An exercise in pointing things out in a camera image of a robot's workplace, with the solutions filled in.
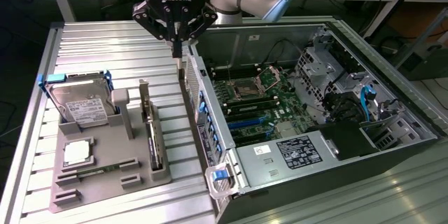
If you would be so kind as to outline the green RAM stick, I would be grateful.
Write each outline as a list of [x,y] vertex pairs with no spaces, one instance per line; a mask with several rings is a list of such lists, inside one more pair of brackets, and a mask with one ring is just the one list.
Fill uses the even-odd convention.
[[78,171],[76,174],[77,174],[78,177],[86,177],[86,176],[92,176],[92,175],[96,175],[96,174],[102,174],[102,173],[112,172],[117,169],[120,169],[120,165],[113,164],[113,165],[97,167],[97,168],[93,168],[93,169],[89,169],[89,170]]

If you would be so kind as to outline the grey power supply unit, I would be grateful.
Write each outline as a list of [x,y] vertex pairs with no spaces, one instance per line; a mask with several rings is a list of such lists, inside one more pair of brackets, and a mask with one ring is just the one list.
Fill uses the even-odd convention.
[[341,164],[320,131],[238,147],[236,152],[252,189],[298,179]]

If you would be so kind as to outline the CPU socket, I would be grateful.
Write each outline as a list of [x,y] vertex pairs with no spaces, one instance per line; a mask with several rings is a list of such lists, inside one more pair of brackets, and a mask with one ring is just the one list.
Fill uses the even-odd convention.
[[236,80],[233,83],[233,90],[238,97],[246,97],[250,95],[260,95],[261,92],[256,86],[253,78]]

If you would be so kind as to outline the grey parts rack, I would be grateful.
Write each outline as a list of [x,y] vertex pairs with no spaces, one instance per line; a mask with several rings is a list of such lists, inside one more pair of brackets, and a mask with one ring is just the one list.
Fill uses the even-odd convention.
[[[153,122],[162,168],[152,171],[149,147],[141,105],[128,109],[126,116],[114,115],[113,123],[69,134],[57,133],[54,165],[50,183],[49,211],[69,210],[97,201],[168,184],[172,181],[162,139],[158,110],[152,103]],[[81,163],[64,163],[64,149],[70,142],[89,142],[89,157]],[[117,164],[120,169],[78,177],[77,172]]]

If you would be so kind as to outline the black installed RAM stick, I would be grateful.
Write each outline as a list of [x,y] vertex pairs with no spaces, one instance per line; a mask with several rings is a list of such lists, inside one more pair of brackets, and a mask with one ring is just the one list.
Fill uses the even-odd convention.
[[230,116],[230,115],[240,115],[240,114],[245,114],[245,113],[264,111],[264,110],[268,110],[270,108],[272,108],[270,105],[249,104],[249,105],[242,105],[242,106],[228,107],[226,109],[224,109],[224,113],[225,113],[225,115]]

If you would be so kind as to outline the silver CPU chip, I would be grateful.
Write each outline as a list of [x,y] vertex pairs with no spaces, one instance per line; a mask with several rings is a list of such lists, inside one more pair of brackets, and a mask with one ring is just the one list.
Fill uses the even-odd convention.
[[89,142],[77,141],[65,145],[64,149],[64,163],[73,165],[81,163],[89,157]]

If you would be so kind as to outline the green motherboard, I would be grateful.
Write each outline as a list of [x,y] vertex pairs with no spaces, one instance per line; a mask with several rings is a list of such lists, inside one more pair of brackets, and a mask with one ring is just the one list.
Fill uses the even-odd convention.
[[[316,124],[312,116],[306,112],[305,105],[296,95],[296,89],[288,82],[286,74],[281,68],[273,66],[280,73],[280,82],[265,93],[238,97],[233,90],[236,80],[253,78],[268,66],[254,65],[241,69],[210,69],[212,85],[216,92],[220,108],[225,117],[226,125],[230,122],[245,121],[256,118],[264,118],[258,125],[240,129],[229,129],[232,139],[237,147],[257,144],[265,141],[280,139],[276,131],[276,124],[289,121],[298,134]],[[264,111],[245,113],[240,115],[225,115],[224,109],[242,105],[270,105],[272,108]]]

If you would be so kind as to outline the metal socket cover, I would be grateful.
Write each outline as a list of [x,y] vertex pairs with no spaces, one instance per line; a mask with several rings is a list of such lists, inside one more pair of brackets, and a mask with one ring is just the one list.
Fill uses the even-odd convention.
[[260,92],[265,93],[280,82],[280,73],[273,66],[268,66],[254,77],[254,84]]

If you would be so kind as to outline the black plastic shroud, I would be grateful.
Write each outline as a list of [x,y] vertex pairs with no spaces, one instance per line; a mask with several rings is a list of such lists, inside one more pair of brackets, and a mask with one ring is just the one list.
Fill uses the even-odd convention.
[[314,127],[314,130],[318,130],[324,139],[333,144],[337,150],[334,155],[340,161],[380,151],[356,122],[345,121],[320,124]]

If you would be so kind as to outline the grey slotted disk bay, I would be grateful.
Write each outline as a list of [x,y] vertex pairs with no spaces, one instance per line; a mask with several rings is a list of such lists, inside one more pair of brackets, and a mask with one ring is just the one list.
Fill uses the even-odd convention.
[[421,140],[409,123],[397,115],[374,122],[362,122],[360,129],[381,151]]

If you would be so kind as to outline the black Nvidia graphics card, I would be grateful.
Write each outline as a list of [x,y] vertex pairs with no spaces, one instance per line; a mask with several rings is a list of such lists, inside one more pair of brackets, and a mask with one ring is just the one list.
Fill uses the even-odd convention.
[[149,166],[150,170],[156,171],[162,168],[162,159],[158,148],[157,134],[156,134],[156,126],[154,126],[154,117],[153,117],[153,109],[149,98],[149,90],[148,90],[148,81],[144,79],[138,79],[138,92],[141,99],[141,110],[142,110],[142,122],[145,124],[146,135],[148,135],[148,147],[149,147]]

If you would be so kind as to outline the silver chipset heatsink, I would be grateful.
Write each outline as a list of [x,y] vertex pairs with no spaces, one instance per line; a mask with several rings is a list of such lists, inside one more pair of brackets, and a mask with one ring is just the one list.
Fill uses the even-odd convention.
[[274,128],[281,138],[290,137],[298,134],[294,126],[289,121],[277,123]]

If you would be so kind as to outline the black open PC case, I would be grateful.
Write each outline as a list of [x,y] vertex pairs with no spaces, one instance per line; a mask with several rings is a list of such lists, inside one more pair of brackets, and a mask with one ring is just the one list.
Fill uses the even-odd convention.
[[[318,102],[305,91],[296,65],[305,45],[321,30],[334,33],[340,45],[330,50],[348,70],[337,83],[341,89]],[[230,178],[213,182],[217,190],[237,185],[238,191],[212,200],[218,224],[233,222],[288,203],[314,196],[388,171],[421,153],[445,136],[446,122],[434,107],[417,93],[406,78],[357,33],[338,20],[306,19],[277,24],[214,25],[196,39],[197,54],[184,67],[184,97],[197,143],[202,171],[228,164]],[[254,65],[276,66],[305,105],[314,127],[336,122],[374,122],[400,116],[421,140],[400,144],[377,153],[345,159],[322,172],[252,189],[248,185],[238,148],[232,139],[212,85],[210,69],[241,69]]]

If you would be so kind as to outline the dark grey cabinet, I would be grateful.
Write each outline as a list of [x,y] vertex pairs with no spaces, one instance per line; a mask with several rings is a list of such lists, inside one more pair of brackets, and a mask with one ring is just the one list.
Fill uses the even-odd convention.
[[448,77],[448,47],[433,43],[418,46],[410,57],[409,80],[425,80]]

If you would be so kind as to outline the clear latch with blue tab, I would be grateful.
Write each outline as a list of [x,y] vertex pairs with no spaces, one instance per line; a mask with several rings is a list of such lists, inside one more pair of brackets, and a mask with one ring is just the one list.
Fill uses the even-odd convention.
[[230,178],[230,174],[228,172],[228,164],[220,163],[212,167],[208,167],[204,172],[205,182],[209,190],[209,196],[217,200],[225,198],[226,196],[233,195],[238,192],[237,185],[233,185],[228,189],[217,190],[213,182],[218,182],[224,179]]

